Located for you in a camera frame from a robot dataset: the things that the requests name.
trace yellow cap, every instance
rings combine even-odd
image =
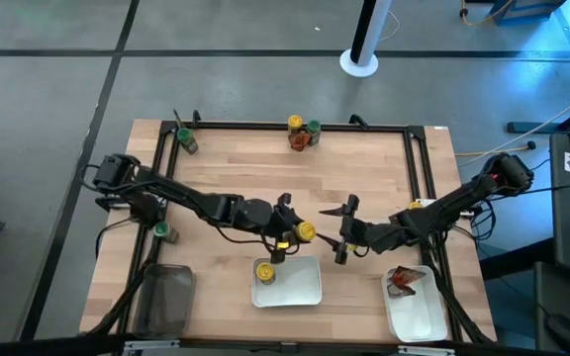
[[[420,202],[412,202],[408,204],[408,210],[423,208],[424,205]]]
[[[274,278],[274,267],[267,262],[256,266],[256,277],[261,281],[271,281]]]
[[[299,129],[303,125],[303,118],[300,115],[292,115],[287,119],[287,125],[292,129]]]
[[[316,228],[310,222],[301,222],[296,225],[296,234],[303,241],[311,241],[316,237]]]

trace white plastic tray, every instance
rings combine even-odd
[[[316,257],[288,256],[285,262],[272,265],[274,282],[270,285],[263,284],[254,273],[261,262],[269,262],[269,258],[257,258],[252,263],[252,302],[255,306],[314,306],[323,299],[321,266]]]
[[[414,296],[392,298],[388,295],[387,280],[395,268],[382,277],[389,329],[404,342],[442,340],[447,336],[447,324],[432,270],[427,266],[408,268],[426,273],[419,281],[409,285],[416,292]]]

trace wooden tabletop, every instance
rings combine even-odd
[[[160,121],[135,120],[127,153],[151,165]],[[387,222],[411,201],[403,139],[396,133],[322,133],[321,142],[303,152],[290,149],[287,133],[244,130],[196,130],[199,152],[180,149],[174,179],[202,192],[234,193],[276,202],[292,194],[292,206],[319,233],[337,237],[339,218],[318,214],[360,198],[357,217]],[[426,128],[427,146],[438,196],[458,188],[459,176],[447,128]],[[170,146],[169,138],[165,152]],[[419,149],[415,143],[421,190]],[[162,159],[160,172],[165,171]],[[108,223],[126,218],[110,213]],[[260,244],[223,240],[191,211],[170,205],[167,220],[180,232],[176,245],[164,244],[159,262],[189,266],[196,280],[191,319],[184,337],[197,339],[396,343],[388,327],[380,278],[398,265],[420,264],[416,247],[401,247],[365,258],[350,255],[346,265],[316,239],[298,255],[315,255],[321,264],[323,299],[317,306],[259,309],[252,304],[251,266],[268,257]],[[80,329],[98,323],[123,292],[137,227],[105,233]],[[226,230],[233,239],[257,239]],[[496,339],[474,242],[452,230],[446,242],[454,292],[470,317]]]

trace gray floor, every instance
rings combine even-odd
[[[128,8],[127,0],[0,1],[0,48],[111,49]],[[476,19],[489,6],[470,9]],[[538,25],[469,28],[456,0],[397,1],[392,10],[401,28],[382,49],[570,51],[555,16]],[[570,24],[570,0],[563,10]],[[142,0],[127,49],[342,49],[358,13],[359,2],[350,0]],[[385,33],[395,26],[389,19]],[[0,341],[15,337],[25,313],[109,61],[0,57],[0,219],[8,223],[0,232]],[[170,119],[172,107],[185,117],[198,109],[205,120],[282,121],[298,113],[345,122],[358,113],[375,124],[449,126],[457,151],[477,151],[511,138],[504,123],[544,121],[569,104],[570,60],[382,58],[373,77],[355,79],[335,57],[123,58],[92,162],[125,149],[133,119]],[[545,137],[535,139],[538,149],[522,153],[529,165],[548,157]],[[480,164],[463,167],[462,177]],[[549,184],[543,166],[536,187]],[[78,199],[38,337],[77,331],[93,239],[106,219],[93,199],[89,192]],[[512,205],[524,213],[515,216]],[[497,211],[486,242],[495,253],[551,235],[548,194],[505,200]],[[528,276],[513,279],[531,290]],[[528,308],[512,309],[498,280],[488,291],[497,324],[532,336]]]

